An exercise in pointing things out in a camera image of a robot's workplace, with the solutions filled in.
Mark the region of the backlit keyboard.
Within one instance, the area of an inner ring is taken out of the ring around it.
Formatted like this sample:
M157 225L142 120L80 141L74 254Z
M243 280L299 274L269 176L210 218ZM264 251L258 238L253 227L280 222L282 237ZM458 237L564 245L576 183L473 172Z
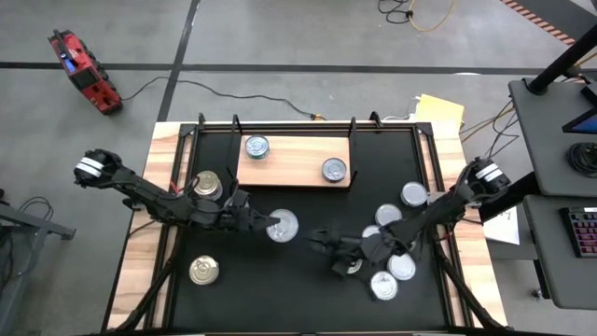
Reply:
M559 214L578 258L597 258L597 207L561 208Z

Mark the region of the white paper sheet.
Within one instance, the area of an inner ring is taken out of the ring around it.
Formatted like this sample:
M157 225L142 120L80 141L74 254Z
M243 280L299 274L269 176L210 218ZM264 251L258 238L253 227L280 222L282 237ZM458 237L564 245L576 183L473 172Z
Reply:
M486 239L511 245L520 244L518 211L511 207L483 224Z

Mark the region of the light blue tuna can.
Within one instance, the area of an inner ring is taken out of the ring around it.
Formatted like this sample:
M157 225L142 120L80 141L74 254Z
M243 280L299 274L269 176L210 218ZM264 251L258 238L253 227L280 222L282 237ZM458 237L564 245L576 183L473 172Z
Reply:
M299 231L299 221L293 212L287 209L276 209L270 217L278 218L279 222L266 229L268 236L276 243L290 242Z

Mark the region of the yellow paper pad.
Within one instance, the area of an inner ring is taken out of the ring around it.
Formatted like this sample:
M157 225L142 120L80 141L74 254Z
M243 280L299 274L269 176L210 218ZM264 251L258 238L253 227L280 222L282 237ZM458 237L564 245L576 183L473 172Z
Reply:
M463 125L465 107L452 101L422 94L415 107L414 117L419 122L450 122L456 131Z

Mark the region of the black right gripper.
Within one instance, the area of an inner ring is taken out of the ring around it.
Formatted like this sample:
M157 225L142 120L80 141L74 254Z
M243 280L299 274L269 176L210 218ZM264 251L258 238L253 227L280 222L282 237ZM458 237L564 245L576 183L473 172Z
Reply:
M333 261L333 271L340 275L347 275L351 263L358 259L363 263L379 263L393 254L396 245L396 238L389 231L357 238L344 236L335 229L321 228L312 231L307 240L323 245L323 254Z

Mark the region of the grey side desk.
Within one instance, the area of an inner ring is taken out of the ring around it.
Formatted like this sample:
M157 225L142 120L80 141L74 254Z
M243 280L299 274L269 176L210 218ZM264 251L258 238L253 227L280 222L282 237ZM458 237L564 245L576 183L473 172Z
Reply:
M597 311L597 258L575 255L559 213L562 208L592 207L597 198L527 195L522 205L549 297L562 309Z
M566 160L571 145L597 143L597 134L562 130L565 124L592 108L581 94L582 85L553 82L542 95L528 91L522 80L509 82L508 88L541 192L550 196L597 198L597 178L579 174Z

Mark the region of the black diagonal stand pole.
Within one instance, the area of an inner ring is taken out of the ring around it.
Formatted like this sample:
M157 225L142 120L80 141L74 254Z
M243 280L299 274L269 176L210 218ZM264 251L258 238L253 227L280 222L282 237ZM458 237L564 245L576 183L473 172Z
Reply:
M559 58L545 68L535 79L526 83L529 92L543 94L559 76L575 65L584 55L597 46L597 23L581 36Z
M495 201L484 203L479 209L479 217L482 221L489 220L518 205L525 196L539 193L535 173L531 172L512 184L507 192Z

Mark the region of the grey metal stand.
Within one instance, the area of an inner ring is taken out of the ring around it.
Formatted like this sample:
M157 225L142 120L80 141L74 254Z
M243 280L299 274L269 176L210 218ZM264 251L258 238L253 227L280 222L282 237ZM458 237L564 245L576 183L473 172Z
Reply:
M52 221L48 199L34 196L19 208L0 200L0 336L8 336L20 309L24 291L43 250L55 234L72 240L76 229Z

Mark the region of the blue screen tablet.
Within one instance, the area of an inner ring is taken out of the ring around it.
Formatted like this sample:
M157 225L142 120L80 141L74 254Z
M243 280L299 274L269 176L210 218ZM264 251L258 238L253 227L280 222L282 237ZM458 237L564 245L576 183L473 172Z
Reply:
M597 82L587 84L581 95L590 103L590 109L562 126L564 133L597 134Z

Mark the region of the wooden shelf with black frame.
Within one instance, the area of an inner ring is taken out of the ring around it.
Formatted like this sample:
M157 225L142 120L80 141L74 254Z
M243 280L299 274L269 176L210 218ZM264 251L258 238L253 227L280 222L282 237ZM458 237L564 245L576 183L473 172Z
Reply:
M244 186L323 187L347 189L357 176L351 162L355 149L356 120L349 121L261 121L231 123L231 156L234 176ZM252 135L263 135L269 142L269 155L252 159L245 145ZM344 162L344 178L331 182L324 178L324 162L336 158Z

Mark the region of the black aluminium rig frame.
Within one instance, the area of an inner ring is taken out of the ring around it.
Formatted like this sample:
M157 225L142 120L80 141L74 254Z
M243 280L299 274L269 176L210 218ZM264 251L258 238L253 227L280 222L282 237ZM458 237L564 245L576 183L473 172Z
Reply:
M191 123L159 122L156 124L143 176L151 183L171 191L187 190L198 173L196 158L201 141L208 133L231 133L231 123L210 122L199 119ZM430 125L421 123L385 123L378 118L357 120L356 131L393 131L412 128L417 133L422 153L424 179L429 189L443 189L444 182L438 159L438 140ZM223 184L226 195L231 195L233 179ZM409 208L405 217L412 217L425 207ZM436 225L427 229L423 236L409 244L409 254L416 267L423 257L423 249L429 247L437 265L437 280L443 286L446 302L447 323L438 330L410 331L317 331L317 332L203 332L174 328L170 324L171 303L176 283L176 271L180 259L181 237L197 227L146 228L148 213L141 211L132 217L133 231L122 251L118 276L108 303L102 326L104 336L151 336L170 334L203 334L205 336L249 336L251 334L297 334L299 336L372 336L378 333L440 333L481 335L501 331L502 326L481 306L467 287L455 245L455 229ZM360 270L371 267L374 273L387 271L384 260L378 264L363 263Z

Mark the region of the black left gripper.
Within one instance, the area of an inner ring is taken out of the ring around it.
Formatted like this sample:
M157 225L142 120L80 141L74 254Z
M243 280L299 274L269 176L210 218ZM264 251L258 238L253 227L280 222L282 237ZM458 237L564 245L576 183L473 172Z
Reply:
M279 222L278 217L260 214L251 207L232 207L218 215L216 228L220 231L252 231L253 227L266 230Z

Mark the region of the orange striped floor strip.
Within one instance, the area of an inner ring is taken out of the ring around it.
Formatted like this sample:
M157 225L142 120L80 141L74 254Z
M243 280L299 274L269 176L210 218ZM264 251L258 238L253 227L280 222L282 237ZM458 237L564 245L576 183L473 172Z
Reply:
M537 27L539 27L540 29L542 29L544 32L550 34L551 36L555 37L559 41L563 42L563 44L565 44L566 46L572 46L576 42L576 40L573 37L571 37L570 35L567 35L562 30L557 29L555 26L550 24L548 21L542 19L541 17L539 17L538 15L533 13L533 11L529 10L528 8L526 8L525 6L523 6L516 0L499 0L499 1L502 4L506 5L507 7L509 7L510 9L517 12L519 15L521 15L527 21L531 22L532 24L534 24Z

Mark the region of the teal tuna can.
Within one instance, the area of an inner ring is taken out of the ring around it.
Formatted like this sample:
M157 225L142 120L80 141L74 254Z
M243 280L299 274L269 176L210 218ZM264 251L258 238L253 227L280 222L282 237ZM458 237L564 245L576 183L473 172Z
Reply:
M265 159L270 153L269 140L260 134L251 135L245 141L245 152L250 159Z

